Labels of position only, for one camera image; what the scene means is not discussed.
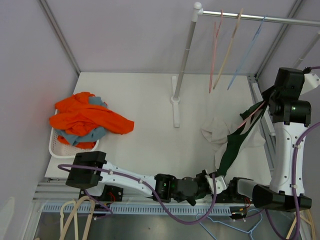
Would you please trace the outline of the green and pink shirt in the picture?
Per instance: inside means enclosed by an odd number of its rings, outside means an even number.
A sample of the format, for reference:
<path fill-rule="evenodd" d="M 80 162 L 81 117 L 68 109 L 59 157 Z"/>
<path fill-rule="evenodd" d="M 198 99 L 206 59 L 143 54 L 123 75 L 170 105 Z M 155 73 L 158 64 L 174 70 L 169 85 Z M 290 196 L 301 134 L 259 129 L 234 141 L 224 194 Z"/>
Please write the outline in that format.
<path fill-rule="evenodd" d="M 214 161 L 218 163 L 216 176 L 225 177 L 243 150 L 264 146 L 266 141 L 260 134 L 259 125 L 266 112 L 269 99 L 263 98 L 262 101 L 266 103 L 265 110 L 254 118 L 252 125 L 246 125 L 240 133 L 236 132 L 239 125 L 229 124 L 219 117 L 214 117 L 202 125 L 202 135 L 215 151 Z"/>

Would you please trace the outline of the blue grey t shirt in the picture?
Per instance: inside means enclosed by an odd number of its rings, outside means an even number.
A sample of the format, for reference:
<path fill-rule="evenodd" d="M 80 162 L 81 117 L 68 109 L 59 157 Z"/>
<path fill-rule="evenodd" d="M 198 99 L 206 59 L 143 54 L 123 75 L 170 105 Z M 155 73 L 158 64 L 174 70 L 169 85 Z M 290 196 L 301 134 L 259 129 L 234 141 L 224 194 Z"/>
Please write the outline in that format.
<path fill-rule="evenodd" d="M 96 141 L 106 135 L 107 130 L 94 122 L 100 107 L 108 107 L 101 97 L 80 92 L 57 102 L 54 107 L 57 113 L 49 118 L 49 123 L 59 142 L 92 149 Z"/>

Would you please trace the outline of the orange t shirt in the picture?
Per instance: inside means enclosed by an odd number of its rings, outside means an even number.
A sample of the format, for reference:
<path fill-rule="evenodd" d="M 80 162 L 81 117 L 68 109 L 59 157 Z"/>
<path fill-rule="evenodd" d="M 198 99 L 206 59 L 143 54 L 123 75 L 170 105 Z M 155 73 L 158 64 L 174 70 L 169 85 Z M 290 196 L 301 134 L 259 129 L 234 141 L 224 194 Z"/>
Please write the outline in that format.
<path fill-rule="evenodd" d="M 57 140 L 62 144 L 70 145 L 63 136 L 58 136 Z M 75 147 L 80 149 L 92 149 L 96 145 L 96 143 L 97 143 L 96 141 L 95 142 L 79 142 L 75 145 Z"/>
<path fill-rule="evenodd" d="M 76 136 L 85 136 L 98 127 L 121 135 L 134 130 L 133 121 L 104 106 L 89 103 L 93 96 L 90 92 L 80 92 L 57 102 L 57 114 L 49 118 L 50 125 Z"/>

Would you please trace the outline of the pink wire hanger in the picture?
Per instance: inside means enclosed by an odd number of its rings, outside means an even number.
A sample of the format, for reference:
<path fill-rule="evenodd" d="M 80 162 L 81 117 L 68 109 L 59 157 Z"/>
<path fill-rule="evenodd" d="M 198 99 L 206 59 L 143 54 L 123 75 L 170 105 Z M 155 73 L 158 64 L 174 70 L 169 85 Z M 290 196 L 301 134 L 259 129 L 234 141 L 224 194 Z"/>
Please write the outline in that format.
<path fill-rule="evenodd" d="M 220 22 L 217 25 L 214 22 L 213 25 L 213 39 L 212 39 L 212 55 L 211 55 L 211 65 L 210 65 L 210 75 L 209 75 L 209 93 L 211 93 L 213 89 L 213 75 L 215 70 L 215 63 L 216 63 L 216 54 L 217 54 L 217 44 L 218 44 L 218 37 L 220 33 L 220 28 L 223 22 L 223 10 L 220 10 Z"/>

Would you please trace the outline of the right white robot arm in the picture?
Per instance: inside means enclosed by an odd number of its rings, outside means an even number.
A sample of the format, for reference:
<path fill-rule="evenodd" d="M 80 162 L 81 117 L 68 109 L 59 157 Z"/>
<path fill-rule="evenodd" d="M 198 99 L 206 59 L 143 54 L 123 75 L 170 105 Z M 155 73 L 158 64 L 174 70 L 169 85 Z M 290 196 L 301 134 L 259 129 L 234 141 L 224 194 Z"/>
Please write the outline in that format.
<path fill-rule="evenodd" d="M 266 186 L 235 177 L 227 190 L 232 202 L 248 197 L 260 209 L 299 212 L 311 208 L 312 199 L 305 196 L 302 170 L 304 141 L 312 129 L 312 107 L 299 97 L 319 86 L 320 79 L 313 70 L 281 67 L 274 85 L 261 94 L 269 106 L 276 137 L 271 182 Z"/>

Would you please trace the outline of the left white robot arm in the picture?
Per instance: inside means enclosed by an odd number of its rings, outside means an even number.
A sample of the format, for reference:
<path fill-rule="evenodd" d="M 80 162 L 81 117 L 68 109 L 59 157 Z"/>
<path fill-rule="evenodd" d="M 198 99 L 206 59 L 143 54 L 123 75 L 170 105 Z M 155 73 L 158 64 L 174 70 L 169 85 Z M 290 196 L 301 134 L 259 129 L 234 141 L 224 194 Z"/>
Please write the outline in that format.
<path fill-rule="evenodd" d="M 134 191 L 154 201 L 170 203 L 175 200 L 191 206 L 207 195 L 218 195 L 226 187 L 219 177 L 203 170 L 195 177 L 176 178 L 170 174 L 141 175 L 121 169 L 106 161 L 102 151 L 82 152 L 75 155 L 72 166 L 67 167 L 66 185 L 87 190 L 97 201 L 107 197 L 106 185 Z"/>

